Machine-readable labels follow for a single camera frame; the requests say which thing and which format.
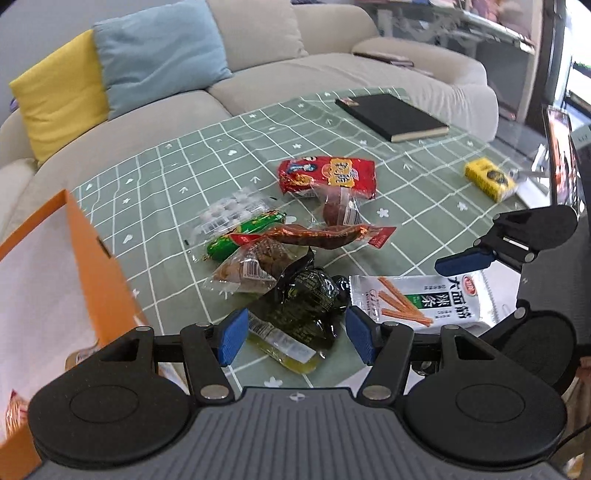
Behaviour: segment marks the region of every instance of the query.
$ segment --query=spicy gluten strip package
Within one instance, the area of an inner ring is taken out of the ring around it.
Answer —
[[[473,274],[457,277],[350,277],[351,302],[375,322],[401,322],[414,330],[439,331],[443,325],[491,326],[480,315]]]
[[[313,197],[312,186],[331,185],[354,189],[367,199],[375,196],[375,165],[363,158],[303,157],[284,160],[277,173],[279,187],[284,194],[293,192]]]

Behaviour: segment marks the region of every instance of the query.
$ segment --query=plastic wrapper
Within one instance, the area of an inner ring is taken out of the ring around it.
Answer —
[[[349,304],[348,282],[313,267],[311,250],[277,286],[248,305],[249,339],[288,369],[308,374],[335,343]]]
[[[217,291],[263,294],[272,289],[283,271],[306,252],[305,247],[283,245],[262,236],[238,248],[203,286]]]
[[[312,190],[322,205],[314,211],[317,219],[322,219],[328,226],[359,225],[363,223],[359,207],[365,200],[363,194],[347,187],[331,185],[312,186]]]
[[[258,232],[269,223],[285,221],[285,213],[276,210],[269,197],[252,189],[241,189],[231,197],[212,203],[197,217],[181,227],[185,247],[207,244],[208,256],[223,261],[232,255],[232,245],[225,235],[230,232]]]
[[[463,328],[493,325],[481,315],[479,291],[481,274],[441,277],[350,277],[351,303],[377,323],[401,322],[414,330],[438,332],[443,325]],[[486,288],[482,295],[488,296]]]
[[[263,233],[245,235],[230,234],[233,242],[245,245],[261,236],[267,236],[282,244],[305,245],[326,250],[334,250],[355,241],[366,241],[375,248],[382,248],[388,238],[396,231],[394,226],[376,227],[373,225],[337,225],[325,228],[306,228],[301,225],[273,225]]]
[[[96,342],[93,346],[91,346],[89,348],[82,348],[80,350],[72,352],[66,358],[65,371],[67,372],[70,368],[75,367],[76,365],[83,362],[88,357],[90,357],[93,353],[98,352],[99,350],[100,350],[100,346],[99,346],[98,342]]]
[[[6,438],[13,435],[22,425],[27,423],[29,402],[12,390],[8,407],[4,415]]]
[[[311,186],[331,185],[353,188],[371,199],[375,196],[375,166],[362,158],[303,157],[284,160],[278,168],[279,187],[285,194],[293,192],[314,196]]]

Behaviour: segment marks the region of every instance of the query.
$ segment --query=yellow pillow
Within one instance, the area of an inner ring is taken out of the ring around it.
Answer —
[[[39,165],[107,120],[109,104],[92,30],[28,69],[10,88]]]

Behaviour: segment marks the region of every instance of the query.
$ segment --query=orange box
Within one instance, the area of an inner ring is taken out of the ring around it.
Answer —
[[[72,352],[138,323],[117,260],[63,190],[0,245],[0,432],[13,389],[30,400]],[[40,462],[27,427],[0,445],[2,480],[20,480]]]

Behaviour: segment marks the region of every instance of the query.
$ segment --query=cable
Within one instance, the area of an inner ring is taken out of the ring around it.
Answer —
[[[564,445],[566,445],[568,442],[570,442],[575,437],[581,435],[585,430],[588,430],[589,428],[591,428],[591,421],[589,423],[583,425],[582,427],[579,427],[578,429],[576,429],[573,433],[568,435],[566,438],[562,439],[560,441],[560,443],[558,444],[558,446],[556,447],[555,452],[558,452],[558,450],[560,450]]]

